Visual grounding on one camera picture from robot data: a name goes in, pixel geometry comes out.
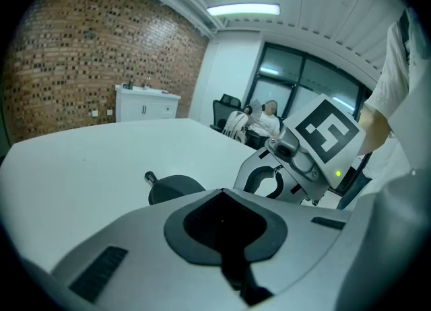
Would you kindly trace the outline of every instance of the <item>window frame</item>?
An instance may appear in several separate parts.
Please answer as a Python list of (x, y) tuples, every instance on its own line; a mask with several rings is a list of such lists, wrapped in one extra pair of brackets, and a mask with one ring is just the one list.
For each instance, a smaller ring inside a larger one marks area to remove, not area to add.
[[(276, 50), (281, 50), (281, 51), (285, 51), (287, 53), (291, 53), (291, 54), (295, 54), (298, 56), (302, 57), (302, 61), (301, 61), (301, 65), (300, 65), (300, 69), (298, 72), (298, 78), (296, 79), (296, 81), (292, 81), (292, 82), (288, 82), (288, 81), (282, 81), (276, 77), (272, 77), (272, 76), (268, 76), (268, 75), (261, 75), (259, 73), (259, 70), (261, 68), (263, 59), (265, 57), (265, 53), (267, 51), (268, 48), (272, 48), (272, 49), (276, 49)], [(361, 83), (359, 80), (357, 80), (355, 77), (353, 77), (352, 75), (350, 75), (349, 73), (347, 73), (346, 71), (344, 71), (343, 69), (333, 65), (332, 63), (325, 61), (317, 56), (314, 56), (312, 54), (306, 53), (305, 51), (301, 51), (298, 49), (294, 49), (294, 48), (290, 48), (288, 46), (283, 46), (283, 45), (278, 45), (278, 44), (274, 44), (274, 43), (269, 43), (266, 42), (263, 46), (263, 49), (261, 51), (261, 56), (259, 57), (259, 63), (257, 65), (257, 70), (255, 71), (255, 76), (253, 78), (253, 82), (250, 86), (250, 89), (248, 90), (248, 94), (245, 100), (245, 104), (248, 104), (251, 101), (251, 98), (253, 96), (253, 93), (255, 91), (256, 88), (256, 84), (259, 80), (260, 77), (268, 79), (269, 81), (274, 81), (274, 82), (278, 82), (278, 83), (284, 83), (287, 84), (288, 86), (290, 86), (292, 88), (292, 91), (290, 92), (290, 96), (288, 99), (288, 102), (286, 103), (286, 107), (283, 111), (283, 114), (281, 116), (281, 119), (285, 119), (289, 116), (290, 113), (290, 109), (293, 105), (293, 102), (296, 98), (296, 94), (298, 93), (298, 89), (299, 86), (307, 88), (309, 90), (309, 87), (302, 85), (301, 84), (301, 79), (302, 79), (302, 74), (304, 73), (304, 68), (305, 68), (305, 63), (307, 61), (307, 59), (314, 61), (326, 68), (332, 69), (333, 71), (335, 71), (336, 73), (342, 75), (343, 77), (345, 77), (346, 79), (348, 79), (349, 81), (351, 81), (352, 83), (356, 84), (359, 89), (358, 89), (358, 95), (356, 97), (356, 107), (355, 107), (355, 111), (353, 113), (353, 118), (355, 119), (356, 122), (359, 121), (359, 117), (360, 117), (360, 110), (362, 109), (365, 99), (366, 99), (366, 95), (370, 94), (372, 91), (370, 91), (363, 83)], [(369, 156), (367, 155), (366, 157), (364, 157), (364, 159), (362, 160), (362, 163), (360, 164), (360, 166), (358, 167), (358, 169), (356, 170), (354, 177), (346, 184), (346, 187), (343, 190), (336, 190), (333, 189), (331, 187), (329, 187), (329, 191), (331, 191), (332, 193), (335, 193), (336, 195), (339, 196), (343, 196), (345, 194), (346, 191), (349, 190), (349, 186), (352, 185), (352, 183), (355, 181), (355, 179), (357, 178), (357, 176), (359, 175), (359, 173), (362, 171), (362, 169), (364, 168), (366, 162), (368, 161)]]

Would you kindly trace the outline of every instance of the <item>white sleeve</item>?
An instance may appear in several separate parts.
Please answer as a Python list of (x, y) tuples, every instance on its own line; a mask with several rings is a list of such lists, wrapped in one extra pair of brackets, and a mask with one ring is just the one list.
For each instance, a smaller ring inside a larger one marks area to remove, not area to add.
[(398, 23), (388, 29), (386, 60), (382, 75), (365, 105), (376, 109), (386, 119), (392, 116), (409, 93), (409, 66)]

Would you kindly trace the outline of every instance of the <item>white cabinet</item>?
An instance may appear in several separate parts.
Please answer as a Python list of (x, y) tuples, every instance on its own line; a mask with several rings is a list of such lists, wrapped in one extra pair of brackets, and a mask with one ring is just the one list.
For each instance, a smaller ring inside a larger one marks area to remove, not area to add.
[(115, 85), (117, 122), (130, 120), (156, 120), (175, 118), (180, 96), (162, 93), (160, 90), (133, 87), (133, 90)]

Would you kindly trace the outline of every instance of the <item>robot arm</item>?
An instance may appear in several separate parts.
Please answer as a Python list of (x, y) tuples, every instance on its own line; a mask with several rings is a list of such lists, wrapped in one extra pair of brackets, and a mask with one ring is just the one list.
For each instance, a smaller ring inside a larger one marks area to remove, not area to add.
[(320, 95), (288, 117), (280, 136), (268, 139), (241, 165), (234, 188), (253, 193), (264, 178), (275, 177), (277, 188), (267, 197), (317, 202), (343, 180), (364, 137), (350, 115)]

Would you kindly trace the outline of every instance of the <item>brick wall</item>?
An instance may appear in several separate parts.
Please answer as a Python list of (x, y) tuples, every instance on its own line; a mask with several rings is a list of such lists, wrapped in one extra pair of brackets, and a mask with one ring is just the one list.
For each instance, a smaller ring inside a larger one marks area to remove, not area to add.
[(5, 60), (11, 140), (114, 122), (114, 86), (131, 79), (181, 96), (185, 117), (207, 43), (157, 0), (35, 0)]

